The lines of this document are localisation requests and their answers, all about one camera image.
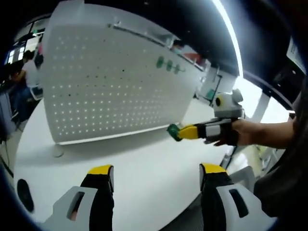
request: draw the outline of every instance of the desk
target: desk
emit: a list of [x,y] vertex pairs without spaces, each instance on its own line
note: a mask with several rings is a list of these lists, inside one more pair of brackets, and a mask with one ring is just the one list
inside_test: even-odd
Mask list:
[[[192,100],[183,122],[214,116],[213,109]],[[104,141],[58,146],[51,139],[44,102],[30,117],[16,153],[14,186],[20,178],[30,187],[35,211],[44,222],[52,205],[80,185],[96,166],[114,165],[114,231],[157,231],[176,218],[199,193],[199,164],[219,164],[227,146],[202,140],[175,142],[166,129]]]

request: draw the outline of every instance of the person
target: person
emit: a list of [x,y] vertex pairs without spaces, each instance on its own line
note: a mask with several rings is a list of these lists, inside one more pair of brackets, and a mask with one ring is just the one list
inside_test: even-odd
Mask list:
[[38,40],[38,45],[34,51],[34,63],[37,67],[37,69],[40,69],[40,66],[44,62],[44,55],[43,55],[43,45],[42,45],[43,36],[41,36]]
[[23,56],[24,66],[21,72],[15,74],[12,79],[13,81],[19,83],[26,80],[26,85],[20,89],[14,99],[14,108],[18,112],[20,117],[20,122],[23,122],[30,117],[30,113],[27,107],[27,100],[32,98],[31,88],[36,87],[39,84],[38,70],[35,66],[33,59],[33,52],[26,51]]
[[[297,111],[301,94],[293,103]],[[292,146],[292,140],[297,132],[297,118],[289,119],[284,123],[262,124],[245,119],[239,119],[232,124],[232,129],[237,131],[239,139],[237,145],[258,144],[275,149],[286,149]],[[215,146],[225,144],[222,137]],[[255,183],[254,194],[262,203],[262,210],[270,217],[279,217],[288,195],[301,178],[304,168],[301,167],[308,161],[301,152],[283,154],[280,160],[269,172]]]
[[185,43],[182,40],[174,40],[172,47],[170,48],[170,50],[172,52],[174,52],[175,54],[182,54],[182,50],[185,47]]

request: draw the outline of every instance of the white panel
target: white panel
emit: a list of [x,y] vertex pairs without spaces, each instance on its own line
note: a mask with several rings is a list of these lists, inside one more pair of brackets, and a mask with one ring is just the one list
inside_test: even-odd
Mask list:
[[[168,49],[113,28],[55,27],[48,50],[42,83],[55,142],[180,122],[202,75]],[[170,72],[156,68],[160,56],[173,62]]]
[[61,1],[53,11],[43,38],[43,50],[46,54],[51,30],[54,26],[90,25],[102,26],[117,24],[142,34],[160,39],[161,35],[170,34],[163,27],[139,15],[113,7],[96,4],[84,4],[84,0]]
[[295,63],[304,72],[304,74],[306,74],[304,62],[292,37],[290,39],[287,57]]

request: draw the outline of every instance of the floor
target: floor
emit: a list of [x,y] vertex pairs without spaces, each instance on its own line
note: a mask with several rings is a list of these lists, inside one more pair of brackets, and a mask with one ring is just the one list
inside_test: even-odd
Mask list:
[[[6,143],[2,143],[0,145],[0,153],[5,162],[5,164],[9,167],[9,169],[14,173],[14,165],[15,165],[15,156],[18,147],[19,140],[22,135],[22,131],[25,128],[26,123],[23,123],[19,128],[13,132]],[[11,175],[5,171],[7,175],[7,179],[9,183],[13,186],[13,178]]]
[[235,154],[227,171],[231,174],[246,166],[252,167],[256,177],[264,175],[262,171],[262,161],[259,157],[259,150],[254,145],[248,146]]

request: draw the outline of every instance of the white wall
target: white wall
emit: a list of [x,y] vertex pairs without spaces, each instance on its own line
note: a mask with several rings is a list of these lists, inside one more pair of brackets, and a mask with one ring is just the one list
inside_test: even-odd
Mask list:
[[240,102],[245,115],[248,118],[252,118],[257,109],[260,97],[262,95],[262,89],[244,78],[237,78],[233,86],[234,89],[239,89],[243,96],[243,101]]
[[270,97],[262,93],[260,99],[258,100],[254,114],[248,119],[253,122],[260,122],[268,107],[269,101]]
[[159,25],[130,12],[112,7],[94,4],[84,4],[83,0],[62,1],[51,15],[45,29],[42,45],[47,51],[48,39],[51,29],[59,25],[105,25],[121,22],[121,26],[143,34],[165,35],[169,31]]
[[35,51],[35,48],[37,47],[39,42],[39,37],[31,38],[26,43],[25,51]]
[[268,107],[261,119],[261,123],[282,123],[288,121],[289,113],[273,97],[270,98]]
[[[210,89],[215,90],[216,85],[218,84],[219,81],[218,77],[215,78],[216,72],[217,72],[216,68],[210,68],[206,80],[203,83],[199,92],[201,96],[205,97]],[[218,74],[222,76],[222,80],[219,84],[217,92],[231,92],[235,84],[236,77],[223,71],[219,71]]]
[[191,48],[190,46],[185,46],[182,50],[182,53],[185,54],[185,53],[197,53],[193,48]]

